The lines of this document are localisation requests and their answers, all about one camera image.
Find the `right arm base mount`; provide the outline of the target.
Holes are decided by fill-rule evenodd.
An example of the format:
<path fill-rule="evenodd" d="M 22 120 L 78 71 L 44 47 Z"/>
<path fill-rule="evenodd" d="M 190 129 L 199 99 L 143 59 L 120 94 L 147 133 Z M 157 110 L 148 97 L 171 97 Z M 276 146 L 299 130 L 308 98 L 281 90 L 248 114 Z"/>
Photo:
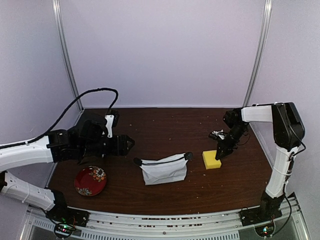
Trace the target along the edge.
<path fill-rule="evenodd" d="M 271 221 L 273 218 L 280 218 L 282 215 L 281 210 L 276 210 L 274 213 L 262 214 L 260 206 L 242 209 L 239 212 L 239 217 L 243 227 Z"/>

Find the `white drawstring pouch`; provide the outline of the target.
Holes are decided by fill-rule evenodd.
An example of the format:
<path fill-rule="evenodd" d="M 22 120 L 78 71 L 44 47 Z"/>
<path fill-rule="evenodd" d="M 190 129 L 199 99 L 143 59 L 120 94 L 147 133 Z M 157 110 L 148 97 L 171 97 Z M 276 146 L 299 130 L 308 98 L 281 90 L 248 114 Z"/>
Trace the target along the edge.
<path fill-rule="evenodd" d="M 133 162 L 142 170 L 146 186 L 184 181 L 187 163 L 193 158 L 192 152 L 179 153 L 159 160 L 134 158 Z"/>

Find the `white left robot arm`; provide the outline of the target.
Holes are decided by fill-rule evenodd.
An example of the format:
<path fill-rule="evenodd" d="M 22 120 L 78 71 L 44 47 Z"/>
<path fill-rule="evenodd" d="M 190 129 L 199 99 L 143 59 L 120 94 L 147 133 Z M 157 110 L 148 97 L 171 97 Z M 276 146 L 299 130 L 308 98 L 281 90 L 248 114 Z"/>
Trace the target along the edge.
<path fill-rule="evenodd" d="M 0 194 L 52 212 L 61 222 L 69 221 L 72 211 L 62 192 L 39 188 L 15 177 L 9 170 L 68 160 L 81 163 L 91 156 L 126 156 L 135 141 L 125 134 L 113 134 L 118 120 L 117 111 L 105 116 L 84 112 L 70 129 L 49 130 L 34 139 L 1 145 Z"/>

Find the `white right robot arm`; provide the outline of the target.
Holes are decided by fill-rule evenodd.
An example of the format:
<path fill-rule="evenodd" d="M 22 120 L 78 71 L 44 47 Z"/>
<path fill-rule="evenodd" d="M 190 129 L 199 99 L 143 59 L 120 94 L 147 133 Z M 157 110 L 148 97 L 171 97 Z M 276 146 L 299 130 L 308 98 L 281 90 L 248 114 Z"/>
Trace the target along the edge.
<path fill-rule="evenodd" d="M 276 156 L 270 180 L 256 210 L 259 220 L 268 220 L 280 207 L 285 188 L 292 174 L 294 159 L 301 150 L 305 127 L 293 102 L 253 105 L 228 110 L 223 121 L 229 132 L 212 131 L 209 137 L 217 142 L 216 160 L 229 156 L 237 148 L 240 138 L 248 130 L 249 123 L 272 123 Z"/>

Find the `yellow sponge block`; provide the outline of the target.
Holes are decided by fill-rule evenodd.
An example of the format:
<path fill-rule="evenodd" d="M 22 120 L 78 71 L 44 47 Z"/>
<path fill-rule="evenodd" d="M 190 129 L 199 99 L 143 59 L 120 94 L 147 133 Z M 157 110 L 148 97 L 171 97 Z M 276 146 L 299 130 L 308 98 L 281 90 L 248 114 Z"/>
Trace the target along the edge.
<path fill-rule="evenodd" d="M 202 152 L 202 158 L 206 170 L 218 169 L 222 166 L 221 161 L 216 159 L 216 150 L 207 150 Z"/>

